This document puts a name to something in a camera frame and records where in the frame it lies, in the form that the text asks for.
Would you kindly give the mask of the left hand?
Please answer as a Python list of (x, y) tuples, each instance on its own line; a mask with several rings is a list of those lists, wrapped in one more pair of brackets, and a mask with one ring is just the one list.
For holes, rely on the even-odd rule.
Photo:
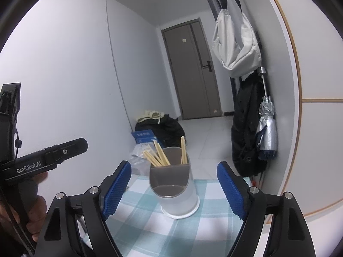
[[(26, 224), (26, 229), (32, 236), (32, 239), (37, 242), (39, 238), (40, 231), (44, 224), (44, 220), (47, 214), (47, 203), (45, 198), (42, 196), (37, 196), (35, 204), (28, 212), (29, 222)], [(11, 220), (7, 215), (5, 208), (1, 205), (1, 228), (5, 230), (6, 233), (9, 233), (14, 238), (17, 238), (17, 235), (11, 224)]]

